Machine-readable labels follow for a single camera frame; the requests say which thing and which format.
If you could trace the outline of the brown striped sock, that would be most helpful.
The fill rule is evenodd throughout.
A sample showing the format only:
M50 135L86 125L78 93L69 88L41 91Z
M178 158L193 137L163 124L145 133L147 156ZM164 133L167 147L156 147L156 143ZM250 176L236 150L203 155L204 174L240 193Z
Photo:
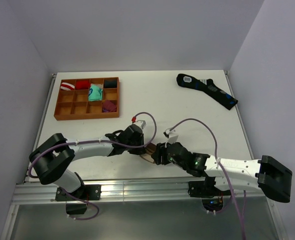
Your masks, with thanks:
M155 164L155 160L152 158L152 154L156 151L157 146L154 143L149 143L144 149L145 149L145 153L140 155L140 158Z

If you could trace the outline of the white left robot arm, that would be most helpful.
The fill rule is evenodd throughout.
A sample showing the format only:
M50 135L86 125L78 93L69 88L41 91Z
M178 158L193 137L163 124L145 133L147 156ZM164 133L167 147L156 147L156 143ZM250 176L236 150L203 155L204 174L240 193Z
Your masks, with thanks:
M55 184L60 193L64 191L74 200L79 200L89 193L83 180L68 166L76 160L90 157L111 157L127 151L133 155L145 153L143 129L146 123L136 121L125 130L107 133L95 142L86 140L84 144L68 144L61 133L48 138L29 155L29 161L38 161L33 165L36 176L42 185Z

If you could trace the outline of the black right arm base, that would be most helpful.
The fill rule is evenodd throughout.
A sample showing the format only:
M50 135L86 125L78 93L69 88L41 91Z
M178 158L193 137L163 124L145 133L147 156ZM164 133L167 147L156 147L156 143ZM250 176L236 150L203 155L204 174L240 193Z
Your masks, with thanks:
M215 187L215 178L206 177L205 180L189 181L188 195L200 198L207 214L222 213L232 202L230 190L219 190Z

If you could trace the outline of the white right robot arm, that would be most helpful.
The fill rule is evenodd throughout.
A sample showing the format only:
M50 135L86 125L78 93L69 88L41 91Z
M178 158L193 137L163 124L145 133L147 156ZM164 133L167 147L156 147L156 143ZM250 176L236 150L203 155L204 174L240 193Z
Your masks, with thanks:
M269 155L260 159L216 159L213 155L188 151L179 142L151 146L157 165L174 164L203 181L189 184L192 197L229 196L231 190L264 193L276 202L289 203L293 172Z

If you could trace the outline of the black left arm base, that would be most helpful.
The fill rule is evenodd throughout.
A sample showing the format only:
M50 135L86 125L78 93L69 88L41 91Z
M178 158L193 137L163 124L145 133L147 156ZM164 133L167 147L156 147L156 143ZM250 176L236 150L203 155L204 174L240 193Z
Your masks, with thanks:
M98 201L101 198L100 184L86 184L72 193L67 193L61 187L56 190L55 201L66 202L65 211L70 216L81 216L90 208L96 208L90 201Z

